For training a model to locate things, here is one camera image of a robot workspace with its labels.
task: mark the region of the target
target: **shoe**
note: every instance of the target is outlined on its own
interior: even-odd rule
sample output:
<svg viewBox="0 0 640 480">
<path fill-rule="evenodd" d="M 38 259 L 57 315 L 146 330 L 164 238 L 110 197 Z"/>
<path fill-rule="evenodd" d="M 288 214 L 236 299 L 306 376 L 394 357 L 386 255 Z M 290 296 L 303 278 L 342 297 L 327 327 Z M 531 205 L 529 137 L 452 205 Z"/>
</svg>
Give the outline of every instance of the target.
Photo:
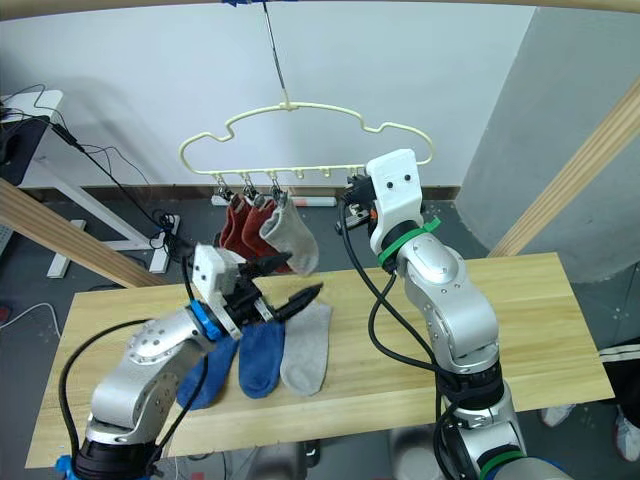
<svg viewBox="0 0 640 480">
<path fill-rule="evenodd" d="M 616 450 L 627 462 L 640 459 L 640 428 L 626 419 L 622 409 L 618 407 L 618 418 L 614 427 Z"/>
<path fill-rule="evenodd" d="M 538 413 L 540 414 L 540 421 L 547 427 L 557 427 L 567 419 L 571 410 L 573 410 L 575 406 L 576 404 L 572 403 L 571 405 L 561 405 L 559 407 L 543 408 L 538 410 Z"/>
</svg>

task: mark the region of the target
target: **red sock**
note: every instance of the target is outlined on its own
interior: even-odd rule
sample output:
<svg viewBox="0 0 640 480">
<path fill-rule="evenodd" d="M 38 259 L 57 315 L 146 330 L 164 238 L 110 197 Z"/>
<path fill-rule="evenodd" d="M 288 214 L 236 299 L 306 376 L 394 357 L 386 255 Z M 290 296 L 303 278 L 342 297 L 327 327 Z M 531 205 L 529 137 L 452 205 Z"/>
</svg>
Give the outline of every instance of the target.
<svg viewBox="0 0 640 480">
<path fill-rule="evenodd" d="M 224 248 L 236 252 L 246 260 L 256 256 L 255 252 L 242 242 L 242 230 L 250 211 L 251 207 L 245 201 L 244 196 L 241 194 L 235 195 L 227 208 L 227 215 L 231 218 L 231 230 L 224 240 L 220 235 L 220 244 Z"/>
<path fill-rule="evenodd" d="M 271 218 L 271 214 L 276 208 L 276 203 L 269 200 L 262 208 L 251 207 L 251 211 L 247 217 L 247 221 L 242 229 L 242 242 L 251 248 L 258 257 L 270 257 L 277 255 L 278 251 L 260 238 L 260 227 Z M 276 271 L 280 273 L 290 272 L 288 265 L 283 265 Z"/>
</svg>

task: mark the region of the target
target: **wooden table top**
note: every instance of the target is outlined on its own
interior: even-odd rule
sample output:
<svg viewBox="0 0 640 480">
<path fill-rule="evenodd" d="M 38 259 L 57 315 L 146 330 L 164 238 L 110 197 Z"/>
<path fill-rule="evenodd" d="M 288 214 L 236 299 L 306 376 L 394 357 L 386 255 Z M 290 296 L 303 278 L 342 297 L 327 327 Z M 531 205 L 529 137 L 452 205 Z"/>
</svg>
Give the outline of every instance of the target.
<svg viewBox="0 0 640 480">
<path fill-rule="evenodd" d="M 470 260 L 472 280 L 487 295 L 500 321 L 501 361 L 517 410 L 581 403 L 613 396 L 589 330 L 555 254 Z M 370 269 L 382 288 L 388 276 Z M 322 390 L 301 398 L 282 383 L 266 398 L 246 397 L 238 384 L 237 356 L 219 400 L 189 413 L 171 442 L 170 455 L 247 448 L 327 438 L 434 421 L 434 380 L 429 372 L 379 353 L 369 341 L 367 318 L 374 302 L 354 270 L 260 279 L 274 305 L 303 286 L 324 282 L 319 300 L 333 306 L 329 363 Z M 402 281 L 389 300 L 426 337 L 420 313 L 404 295 Z M 27 468 L 47 467 L 69 453 L 58 408 L 59 372 L 90 335 L 117 323 L 155 317 L 185 305 L 181 285 L 79 293 L 53 362 L 37 419 Z M 376 330 L 383 343 L 424 358 L 416 342 L 381 309 Z M 109 335 L 90 347 L 71 371 L 68 391 L 79 436 L 100 379 L 120 361 L 134 329 Z M 167 425 L 178 413 L 174 406 Z"/>
</svg>

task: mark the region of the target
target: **wire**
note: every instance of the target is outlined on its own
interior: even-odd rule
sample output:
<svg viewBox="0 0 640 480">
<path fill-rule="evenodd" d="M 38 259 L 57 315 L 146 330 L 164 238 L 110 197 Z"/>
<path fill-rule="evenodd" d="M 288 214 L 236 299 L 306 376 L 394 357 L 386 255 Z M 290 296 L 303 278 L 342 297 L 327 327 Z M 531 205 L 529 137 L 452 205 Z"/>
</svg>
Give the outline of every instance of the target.
<svg viewBox="0 0 640 480">
<path fill-rule="evenodd" d="M 111 157 L 109 156 L 109 152 L 107 152 L 107 150 L 106 150 L 106 149 L 104 149 L 104 148 L 98 148 L 97 150 L 94 150 L 93 152 L 87 152 L 87 153 L 88 153 L 89 155 L 95 155 L 96 153 L 104 153 L 104 156 L 105 156 L 105 157 L 106 157 L 106 159 L 107 159 L 107 165 L 109 165 L 109 174 L 110 174 L 110 175 L 113 175 L 113 170 L 112 170 L 112 168 L 111 168 Z"/>
<path fill-rule="evenodd" d="M 162 437 L 162 440 L 160 441 L 158 446 L 155 448 L 151 457 L 149 457 L 149 462 L 147 463 L 147 470 L 150 470 L 155 459 L 160 457 L 160 455 L 162 454 L 162 449 L 167 444 L 171 436 L 175 433 L 176 429 L 180 425 L 180 422 L 182 422 L 182 420 L 187 415 L 187 413 L 189 413 L 189 410 L 191 409 L 191 405 L 193 405 L 193 402 L 196 400 L 196 397 L 200 393 L 200 390 L 202 390 L 202 386 L 204 385 L 204 381 L 207 378 L 208 372 L 209 372 L 209 355 L 205 355 L 202 361 L 202 374 L 200 375 L 200 380 L 198 380 L 196 389 L 193 391 L 193 393 L 189 397 L 189 400 L 185 404 L 184 408 L 182 409 L 178 417 L 174 420 L 174 422 L 169 427 L 169 430 L 167 430 L 167 433 L 165 433 L 164 437 Z"/>
<path fill-rule="evenodd" d="M 118 156 L 119 156 L 119 157 L 120 157 L 124 162 L 128 163 L 128 164 L 129 164 L 129 166 L 131 166 L 133 169 L 135 169 L 135 170 L 136 170 L 136 172 L 138 172 L 138 173 L 140 174 L 140 176 L 141 176 L 141 177 L 142 177 L 142 179 L 144 180 L 144 183 L 146 183 L 147 185 L 151 185 L 151 184 L 149 183 L 149 180 L 148 180 L 148 179 L 147 179 L 147 177 L 145 176 L 145 174 L 144 174 L 144 173 L 142 173 L 142 171 L 141 171 L 138 167 L 136 167 L 134 163 L 132 163 L 131 161 L 129 161 L 129 160 L 127 159 L 127 157 L 125 157 L 125 156 L 122 154 L 122 152 L 120 152 L 120 150 L 118 149 L 118 147 L 115 147 L 115 146 L 113 146 L 113 145 L 109 145 L 109 146 L 107 146 L 107 147 L 100 147 L 100 146 L 98 146 L 98 145 L 90 145 L 90 144 L 88 144 L 88 143 L 82 143 L 82 144 L 80 144 L 80 145 L 81 145 L 82 147 L 95 148 L 97 151 L 102 151 L 102 152 L 104 152 L 104 153 L 107 155 L 107 157 L 109 156 L 109 154 L 107 153 L 107 151 L 108 151 L 108 150 L 114 150 L 114 151 L 118 154 Z"/>
<path fill-rule="evenodd" d="M 26 314 L 32 312 L 33 310 L 35 310 L 36 308 L 39 308 L 39 307 L 47 307 L 47 308 L 49 308 L 49 311 L 51 311 L 51 320 L 53 321 L 53 328 L 55 328 L 56 335 L 58 336 L 58 338 L 60 338 L 61 337 L 60 325 L 58 325 L 58 317 L 56 317 L 56 311 L 53 309 L 53 305 L 51 305 L 50 303 L 45 303 L 45 302 L 38 303 L 36 305 L 33 305 L 33 306 L 27 308 L 24 312 L 22 312 L 19 315 L 16 315 L 11 320 L 9 320 L 7 323 L 5 323 L 3 325 L 0 325 L 0 330 L 4 330 L 5 328 L 10 327 L 14 323 L 16 323 L 18 320 L 20 320 L 22 317 L 24 317 Z"/>
<path fill-rule="evenodd" d="M 381 293 L 381 298 L 386 298 L 387 293 L 389 293 L 389 291 L 391 290 L 391 288 L 393 287 L 393 284 L 396 282 L 396 275 L 393 274 L 391 275 L 391 278 L 389 278 L 389 281 L 387 282 L 387 284 L 385 285 L 384 289 L 382 290 Z M 420 360 L 416 360 L 415 358 L 411 358 L 411 357 L 407 357 L 404 355 L 401 355 L 397 352 L 394 352 L 393 350 L 385 347 L 380 340 L 378 339 L 376 332 L 375 332 L 375 320 L 376 320 L 376 316 L 378 314 L 378 310 L 380 308 L 381 305 L 381 301 L 380 298 L 376 299 L 376 302 L 373 304 L 373 307 L 371 308 L 371 312 L 369 313 L 369 323 L 368 323 L 368 330 L 369 330 L 369 338 L 371 339 L 371 342 L 373 343 L 373 345 L 382 353 L 384 353 L 387 357 L 392 358 L 394 360 L 397 360 L 399 362 L 405 363 L 407 365 L 412 365 L 414 367 L 418 367 L 418 368 L 423 368 L 425 370 L 430 370 L 431 365 L 420 361 Z"/>
<path fill-rule="evenodd" d="M 86 340 L 82 345 L 76 348 L 73 353 L 69 356 L 67 361 L 65 362 L 62 370 L 60 371 L 60 380 L 58 380 L 58 402 L 60 404 L 60 411 L 62 412 L 62 419 L 64 420 L 64 424 L 67 427 L 67 433 L 69 435 L 69 442 L 71 443 L 71 463 L 73 467 L 74 459 L 78 454 L 78 450 L 80 450 L 80 445 L 78 442 L 78 432 L 76 431 L 76 426 L 73 421 L 73 416 L 71 415 L 71 409 L 69 407 L 69 400 L 67 398 L 67 380 L 69 378 L 69 372 L 71 367 L 78 359 L 78 357 L 84 352 L 87 348 L 89 348 L 94 342 L 99 340 L 100 338 L 108 335 L 111 332 L 115 332 L 116 330 L 120 330 L 122 328 L 131 327 L 133 325 L 139 325 L 141 323 L 146 322 L 148 319 L 143 320 L 131 320 L 129 322 L 121 323 L 119 325 L 114 325 L 113 327 L 109 327 L 106 330 L 102 330 L 101 332 L 95 334 L 88 340 Z"/>
<path fill-rule="evenodd" d="M 85 157 L 87 157 L 96 167 L 98 167 L 100 170 L 102 170 L 102 172 L 109 177 L 109 179 L 116 184 L 116 186 L 120 189 L 120 191 L 127 197 L 127 199 L 133 204 L 135 205 L 135 207 L 140 210 L 140 212 L 147 218 L 147 220 L 149 220 L 151 223 L 153 223 L 155 226 L 157 227 L 161 227 L 155 220 L 154 218 L 149 215 L 149 213 L 142 207 L 142 205 L 140 205 L 138 203 L 138 201 L 133 197 L 133 195 L 131 195 L 129 193 L 129 191 L 124 188 L 124 186 L 113 176 L 111 175 L 102 165 L 100 165 L 100 163 L 98 163 L 89 153 L 87 153 L 83 147 L 81 147 L 80 145 L 78 145 L 78 151 L 80 153 L 82 153 Z"/>
<path fill-rule="evenodd" d="M 374 303 L 371 309 L 371 312 L 369 314 L 369 324 L 368 324 L 369 337 L 371 338 L 371 341 L 373 342 L 374 346 L 378 350 L 380 350 L 382 353 L 389 356 L 390 358 L 393 358 L 394 360 L 397 360 L 399 362 L 412 365 L 415 367 L 424 368 L 425 370 L 432 371 L 436 374 L 436 376 L 441 375 L 443 378 L 445 378 L 450 383 L 450 385 L 455 385 L 456 384 L 455 378 L 452 376 L 452 374 L 450 372 L 447 372 L 446 370 L 444 370 L 443 368 L 439 367 L 436 364 L 435 355 L 433 354 L 433 351 L 431 350 L 431 348 L 426 344 L 426 341 L 406 321 L 406 319 L 404 319 L 386 300 L 387 294 L 389 293 L 389 291 L 393 287 L 393 284 L 396 281 L 395 273 L 392 274 L 391 278 L 385 285 L 383 291 L 379 292 L 376 286 L 373 284 L 373 282 L 369 278 L 369 276 L 364 271 L 364 268 L 362 267 L 362 264 L 358 260 L 358 257 L 353 250 L 353 246 L 351 245 L 351 239 L 349 237 L 349 230 L 347 229 L 347 222 L 346 222 L 346 214 L 345 214 L 346 209 L 347 209 L 347 205 L 345 201 L 341 199 L 338 205 L 338 215 L 339 215 L 340 227 L 342 229 L 342 239 L 343 239 L 345 249 L 347 250 L 347 255 L 349 256 L 349 259 L 351 260 L 351 263 L 355 267 L 356 271 L 360 275 L 360 278 L 362 278 L 362 280 L 367 285 L 369 290 L 371 290 L 371 292 L 376 297 L 376 302 Z M 378 313 L 378 309 L 380 308 L 380 305 L 384 305 L 384 307 L 389 311 L 389 313 L 391 313 L 391 315 L 393 315 L 396 318 L 396 320 L 398 320 L 400 324 L 404 326 L 409 331 L 409 333 L 411 333 L 411 335 L 418 341 L 418 343 L 420 343 L 420 345 L 423 346 L 425 352 L 427 352 L 427 355 L 431 359 L 431 363 L 426 363 L 411 357 L 406 357 L 397 352 L 394 352 L 393 350 L 388 349 L 387 347 L 382 345 L 382 343 L 380 343 L 380 341 L 375 335 L 375 317 Z M 438 466 L 442 470 L 445 478 L 447 480 L 455 480 L 455 478 L 449 472 L 447 465 L 445 464 L 443 459 L 442 447 L 444 445 L 443 445 L 443 439 L 442 439 L 442 431 L 444 428 L 445 421 L 452 416 L 453 412 L 456 410 L 456 408 L 458 408 L 458 404 L 451 403 L 449 407 L 445 410 L 445 413 L 443 415 L 440 415 L 441 400 L 442 400 L 442 393 L 440 392 L 438 388 L 438 382 L 436 381 L 436 418 L 437 420 L 436 420 L 436 427 L 434 432 L 434 454 L 436 456 Z"/>
<path fill-rule="evenodd" d="M 4 99 L 2 99 L 2 101 L 6 104 L 6 102 L 11 100 L 16 95 L 19 95 L 21 93 L 25 93 L 28 90 L 31 90 L 31 89 L 36 88 L 36 87 L 40 87 L 40 92 L 38 93 L 38 96 L 36 97 L 36 99 L 33 101 L 33 108 L 41 108 L 41 109 L 44 109 L 44 110 L 49 110 L 50 112 L 57 113 L 58 116 L 60 117 L 60 120 L 62 120 L 62 124 L 64 125 L 64 128 L 66 128 L 68 130 L 67 122 L 65 122 L 64 117 L 62 116 L 62 114 L 60 113 L 59 110 L 56 110 L 55 108 L 51 108 L 51 107 L 43 107 L 43 106 L 38 105 L 38 101 L 40 101 L 40 98 L 42 98 L 42 95 L 44 94 L 45 90 L 47 89 L 47 86 L 44 83 L 36 83 L 34 85 L 30 85 L 28 87 L 25 87 L 22 90 L 18 90 L 17 92 L 12 93 L 8 97 L 5 97 Z M 13 107 L 9 107 L 9 108 L 11 108 L 12 110 L 19 110 L 18 108 L 13 108 Z"/>
<path fill-rule="evenodd" d="M 438 467 L 440 467 L 440 470 L 446 480 L 456 480 L 456 478 L 449 471 L 449 468 L 443 458 L 442 449 L 444 447 L 444 439 L 442 438 L 442 434 L 445 422 L 453 415 L 453 412 L 457 408 L 457 403 L 451 403 L 444 411 L 444 414 L 436 421 L 436 426 L 433 431 L 433 453 L 436 457 L 436 461 L 438 462 Z"/>
<path fill-rule="evenodd" d="M 182 280 L 184 281 L 184 288 L 187 289 L 187 295 L 189 295 L 189 301 L 193 302 L 195 297 L 193 296 L 193 290 L 191 289 L 191 282 L 189 281 L 189 273 L 187 272 L 188 258 L 182 257 Z"/>
<path fill-rule="evenodd" d="M 147 220 L 149 220 L 151 223 L 153 223 L 154 226 L 158 228 L 158 232 L 149 239 L 149 246 L 152 249 L 154 250 L 160 249 L 160 248 L 164 249 L 167 252 L 167 256 L 174 262 L 180 262 L 183 256 L 191 257 L 191 255 L 193 255 L 194 246 L 190 242 L 187 242 L 186 240 L 179 237 L 176 233 L 173 233 L 173 228 L 175 225 L 175 215 L 169 214 L 159 209 L 154 210 L 154 214 L 150 215 L 142 207 L 142 205 L 140 205 L 140 203 L 133 197 L 133 195 L 131 195 L 131 193 L 129 193 L 129 191 L 126 188 L 124 188 L 124 186 L 113 176 L 113 174 L 110 171 L 107 171 L 102 165 L 100 165 L 100 163 L 91 156 L 91 153 L 87 152 L 85 148 L 78 143 L 75 137 L 73 137 L 73 135 L 66 128 L 62 127 L 59 124 L 55 124 L 49 120 L 44 120 L 42 118 L 38 118 L 33 115 L 26 114 L 24 112 L 22 112 L 22 114 L 26 117 L 35 118 L 47 125 L 50 125 L 51 128 L 54 130 L 54 132 L 60 138 L 62 138 L 62 140 L 65 143 L 77 149 L 80 153 L 86 156 L 96 167 L 98 167 L 105 175 L 107 175 L 113 183 L 116 184 L 116 186 L 120 189 L 120 191 L 122 191 L 122 193 L 127 197 L 127 199 L 147 218 Z M 155 212 L 160 212 L 158 219 L 154 217 Z M 160 235 L 162 235 L 163 233 L 164 233 L 164 236 L 162 237 L 162 244 L 159 246 L 154 246 L 153 240 L 158 239 Z"/>
<path fill-rule="evenodd" d="M 393 315 L 393 317 L 400 322 L 400 324 L 411 334 L 413 338 L 420 344 L 423 350 L 427 353 L 431 363 L 425 363 L 424 367 L 426 370 L 430 370 L 433 372 L 441 373 L 443 376 L 450 377 L 450 374 L 445 370 L 441 369 L 436 365 L 435 355 L 431 347 L 427 344 L 424 338 L 416 331 L 415 328 L 402 316 L 398 313 L 398 311 L 393 308 L 393 306 L 382 296 L 380 291 L 376 288 L 375 284 L 371 281 L 367 273 L 364 271 L 360 260 L 358 260 L 357 255 L 353 250 L 353 246 L 351 245 L 351 238 L 349 237 L 349 230 L 347 230 L 347 220 L 345 211 L 347 209 L 347 205 L 343 199 L 340 199 L 338 204 L 338 216 L 340 221 L 340 227 L 342 228 L 342 241 L 344 243 L 344 247 L 347 250 L 347 255 L 351 260 L 354 268 L 360 275 L 360 278 L 364 281 L 365 285 L 369 288 L 371 293 L 380 301 L 380 303 L 387 309 L 387 311 Z"/>
<path fill-rule="evenodd" d="M 224 468 L 224 480 L 227 480 L 227 457 L 225 457 L 224 452 L 220 452 L 222 454 L 222 468 Z"/>
</svg>

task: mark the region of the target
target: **black pants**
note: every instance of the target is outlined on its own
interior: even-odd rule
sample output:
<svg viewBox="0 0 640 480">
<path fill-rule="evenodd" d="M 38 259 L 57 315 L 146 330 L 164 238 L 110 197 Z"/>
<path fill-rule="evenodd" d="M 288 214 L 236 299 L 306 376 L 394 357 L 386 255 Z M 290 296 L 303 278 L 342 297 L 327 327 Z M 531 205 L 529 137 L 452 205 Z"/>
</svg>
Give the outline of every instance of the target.
<svg viewBox="0 0 640 480">
<path fill-rule="evenodd" d="M 615 400 L 606 403 L 619 404 L 627 420 L 640 428 L 640 338 L 617 346 L 628 347 L 619 349 L 620 359 L 608 361 L 615 357 L 604 354 L 600 356 L 616 395 Z"/>
</svg>

